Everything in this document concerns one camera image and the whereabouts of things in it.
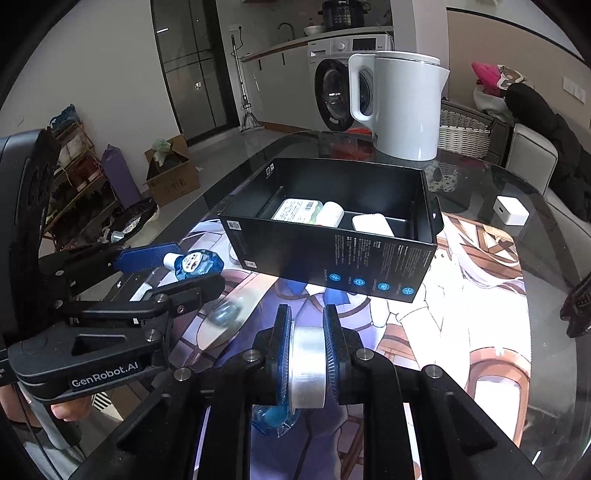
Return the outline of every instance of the electrical outlet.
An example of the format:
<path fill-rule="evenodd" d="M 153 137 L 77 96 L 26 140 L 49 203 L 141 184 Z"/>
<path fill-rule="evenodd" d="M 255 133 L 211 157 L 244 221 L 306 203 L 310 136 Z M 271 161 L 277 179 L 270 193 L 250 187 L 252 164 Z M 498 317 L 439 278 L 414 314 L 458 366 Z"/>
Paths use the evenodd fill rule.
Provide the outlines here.
<path fill-rule="evenodd" d="M 563 79 L 562 88 L 566 92 L 569 92 L 576 99 L 578 99 L 579 102 L 581 102 L 581 103 L 585 103 L 586 102 L 586 100 L 587 100 L 587 92 L 585 92 L 585 90 L 581 86 L 577 85 L 575 82 L 573 82 L 572 80 L 568 79 L 567 77 L 564 77 L 564 79 Z"/>

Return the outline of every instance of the white bottle cap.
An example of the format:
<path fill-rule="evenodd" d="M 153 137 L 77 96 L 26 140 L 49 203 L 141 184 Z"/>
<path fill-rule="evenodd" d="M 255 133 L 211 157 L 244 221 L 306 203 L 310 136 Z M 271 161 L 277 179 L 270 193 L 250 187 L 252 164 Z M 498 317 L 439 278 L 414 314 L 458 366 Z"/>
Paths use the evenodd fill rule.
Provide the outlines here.
<path fill-rule="evenodd" d="M 337 228 L 344 215 L 345 211 L 341 205 L 335 202 L 326 202 L 322 210 L 318 212 L 314 223 L 316 225 Z"/>
<path fill-rule="evenodd" d="M 179 254 L 166 254 L 164 256 L 164 266 L 166 268 L 168 268 L 170 271 L 175 271 L 176 268 L 174 268 L 174 263 L 177 261 L 178 257 L 182 257 L 182 255 Z"/>

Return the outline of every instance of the bag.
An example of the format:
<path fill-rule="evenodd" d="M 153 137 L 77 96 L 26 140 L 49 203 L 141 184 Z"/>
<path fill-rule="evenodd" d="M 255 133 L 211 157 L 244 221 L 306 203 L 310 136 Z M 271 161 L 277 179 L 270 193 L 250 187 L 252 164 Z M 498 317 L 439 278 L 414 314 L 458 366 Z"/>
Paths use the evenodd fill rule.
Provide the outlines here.
<path fill-rule="evenodd" d="M 131 207 L 141 201 L 142 196 L 119 148 L 108 145 L 100 163 L 123 208 Z"/>
<path fill-rule="evenodd" d="M 64 108 L 58 116 L 55 116 L 50 120 L 49 128 L 51 129 L 51 134 L 54 137 L 57 137 L 74 122 L 82 123 L 76 112 L 76 107 L 70 104 L 70 106 Z"/>

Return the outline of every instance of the white sofa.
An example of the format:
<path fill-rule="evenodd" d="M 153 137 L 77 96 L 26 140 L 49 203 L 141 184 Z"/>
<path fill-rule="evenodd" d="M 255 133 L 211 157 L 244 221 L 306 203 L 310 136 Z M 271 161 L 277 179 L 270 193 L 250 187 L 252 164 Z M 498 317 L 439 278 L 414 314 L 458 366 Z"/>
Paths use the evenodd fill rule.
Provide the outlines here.
<path fill-rule="evenodd" d="M 591 132 L 585 131 L 568 118 L 565 120 L 577 135 L 583 148 L 591 152 Z M 584 278 L 591 271 L 591 223 L 584 222 L 572 214 L 548 187 L 557 162 L 558 152 L 548 139 L 525 125 L 515 126 L 505 167 L 527 181 L 544 196 L 569 246 L 579 276 Z"/>

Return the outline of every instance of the screw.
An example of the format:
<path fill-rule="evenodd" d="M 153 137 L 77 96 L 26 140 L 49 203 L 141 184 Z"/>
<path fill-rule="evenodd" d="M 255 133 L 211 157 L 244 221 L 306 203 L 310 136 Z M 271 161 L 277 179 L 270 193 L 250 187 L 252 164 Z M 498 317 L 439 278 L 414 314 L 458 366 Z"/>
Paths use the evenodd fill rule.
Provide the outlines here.
<path fill-rule="evenodd" d="M 443 370 L 437 365 L 427 365 L 425 367 L 425 373 L 431 378 L 441 378 L 443 375 Z"/>
<path fill-rule="evenodd" d="M 370 350 L 369 348 L 360 348 L 355 352 L 355 355 L 357 355 L 359 360 L 366 362 L 367 360 L 371 360 L 374 357 L 374 351 Z"/>
<path fill-rule="evenodd" d="M 184 382 L 185 380 L 188 380 L 189 378 L 191 378 L 191 375 L 193 375 L 193 371 L 188 367 L 177 368 L 174 371 L 174 379 L 178 380 L 179 382 Z"/>
<path fill-rule="evenodd" d="M 156 342 L 162 338 L 162 335 L 160 335 L 158 330 L 152 328 L 150 330 L 146 330 L 145 337 L 149 342 Z"/>
<path fill-rule="evenodd" d="M 242 358 L 247 362 L 256 362 L 261 357 L 261 353 L 258 350 L 247 350 L 242 354 Z"/>

